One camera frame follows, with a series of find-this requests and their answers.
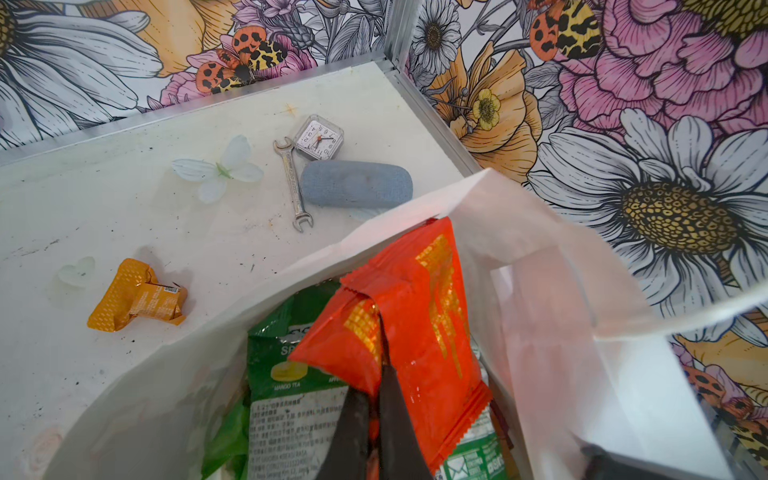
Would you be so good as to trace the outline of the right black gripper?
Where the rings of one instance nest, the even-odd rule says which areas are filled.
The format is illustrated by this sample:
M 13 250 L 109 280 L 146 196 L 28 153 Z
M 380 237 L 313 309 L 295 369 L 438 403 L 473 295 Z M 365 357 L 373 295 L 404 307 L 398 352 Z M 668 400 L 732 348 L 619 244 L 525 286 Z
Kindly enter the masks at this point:
M 610 453 L 597 445 L 581 448 L 587 461 L 583 478 L 587 480 L 662 480 L 676 479 L 672 470 L 657 464 Z

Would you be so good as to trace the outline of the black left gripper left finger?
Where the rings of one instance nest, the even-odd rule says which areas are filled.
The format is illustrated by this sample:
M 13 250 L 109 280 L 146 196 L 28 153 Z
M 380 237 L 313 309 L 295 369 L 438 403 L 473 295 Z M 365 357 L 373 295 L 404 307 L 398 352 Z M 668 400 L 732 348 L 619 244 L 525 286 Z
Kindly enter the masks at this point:
M 369 450 L 369 397 L 349 388 L 316 480 L 364 480 Z

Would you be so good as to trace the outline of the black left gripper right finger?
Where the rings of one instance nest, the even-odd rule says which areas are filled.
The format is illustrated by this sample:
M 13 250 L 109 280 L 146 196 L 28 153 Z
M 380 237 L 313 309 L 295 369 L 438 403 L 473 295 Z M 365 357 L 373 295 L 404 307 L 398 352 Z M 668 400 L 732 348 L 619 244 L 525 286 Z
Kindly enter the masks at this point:
M 379 478 L 385 480 L 431 480 L 395 368 L 382 365 L 378 395 L 380 441 Z

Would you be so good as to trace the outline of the green yellow candy bag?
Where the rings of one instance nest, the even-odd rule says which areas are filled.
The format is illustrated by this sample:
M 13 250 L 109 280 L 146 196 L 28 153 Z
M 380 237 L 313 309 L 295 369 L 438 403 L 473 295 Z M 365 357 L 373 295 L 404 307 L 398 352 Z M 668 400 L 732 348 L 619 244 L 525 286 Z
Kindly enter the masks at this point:
M 251 479 L 312 479 L 324 459 L 348 392 L 339 378 L 289 360 L 328 302 L 341 290 L 329 280 L 289 297 L 248 333 L 251 389 L 249 465 Z M 422 388 L 406 385 L 398 371 L 407 425 L 420 455 L 439 479 L 503 479 L 505 462 L 489 410 L 477 404 L 463 414 L 447 370 L 432 365 L 437 394 L 419 399 Z

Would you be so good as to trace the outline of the white floral paper bag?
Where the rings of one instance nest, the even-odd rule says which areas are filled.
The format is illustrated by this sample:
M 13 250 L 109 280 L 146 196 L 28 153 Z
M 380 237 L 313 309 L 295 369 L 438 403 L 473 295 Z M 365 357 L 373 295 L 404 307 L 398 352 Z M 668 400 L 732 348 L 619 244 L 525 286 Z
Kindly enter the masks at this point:
M 195 479 L 245 372 L 245 333 L 282 302 L 358 269 L 434 217 L 451 220 L 470 332 L 527 479 L 584 479 L 581 448 L 676 479 L 763 479 L 723 417 L 684 383 L 666 335 L 723 320 L 765 285 L 690 315 L 654 315 L 610 247 L 494 172 L 365 222 L 113 382 L 63 438 L 48 479 Z

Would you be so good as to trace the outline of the bright green snack bag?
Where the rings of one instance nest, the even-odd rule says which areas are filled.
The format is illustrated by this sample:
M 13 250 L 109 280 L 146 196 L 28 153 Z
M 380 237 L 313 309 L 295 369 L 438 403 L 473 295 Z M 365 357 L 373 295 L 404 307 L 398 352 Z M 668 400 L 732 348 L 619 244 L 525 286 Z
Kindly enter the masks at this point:
M 249 454 L 250 395 L 238 400 L 206 444 L 202 479 L 246 479 Z

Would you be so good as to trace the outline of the red snack packet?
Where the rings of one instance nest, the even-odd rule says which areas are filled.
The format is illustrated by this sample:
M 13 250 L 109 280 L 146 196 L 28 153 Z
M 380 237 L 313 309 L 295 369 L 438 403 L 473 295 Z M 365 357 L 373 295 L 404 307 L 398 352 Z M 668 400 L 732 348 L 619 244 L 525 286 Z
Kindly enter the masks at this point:
M 421 456 L 435 473 L 492 399 L 470 343 L 452 223 L 431 220 L 341 279 L 290 354 L 375 397 L 394 368 Z

